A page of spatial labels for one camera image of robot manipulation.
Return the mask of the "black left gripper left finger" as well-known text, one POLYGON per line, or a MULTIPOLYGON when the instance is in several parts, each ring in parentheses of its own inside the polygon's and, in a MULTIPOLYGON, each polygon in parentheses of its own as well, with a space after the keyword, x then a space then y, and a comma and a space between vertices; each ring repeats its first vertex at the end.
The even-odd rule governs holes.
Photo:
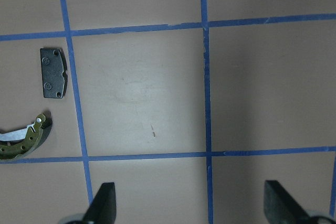
POLYGON ((82 223, 114 224, 116 216, 117 204, 115 184, 103 183, 82 218, 82 223))

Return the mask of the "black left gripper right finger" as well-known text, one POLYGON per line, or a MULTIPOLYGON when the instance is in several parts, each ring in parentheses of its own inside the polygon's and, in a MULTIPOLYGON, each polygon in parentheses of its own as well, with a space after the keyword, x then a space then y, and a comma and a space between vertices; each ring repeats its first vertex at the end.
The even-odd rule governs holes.
POLYGON ((309 215, 277 180, 264 182, 264 214, 268 223, 309 223, 309 215))

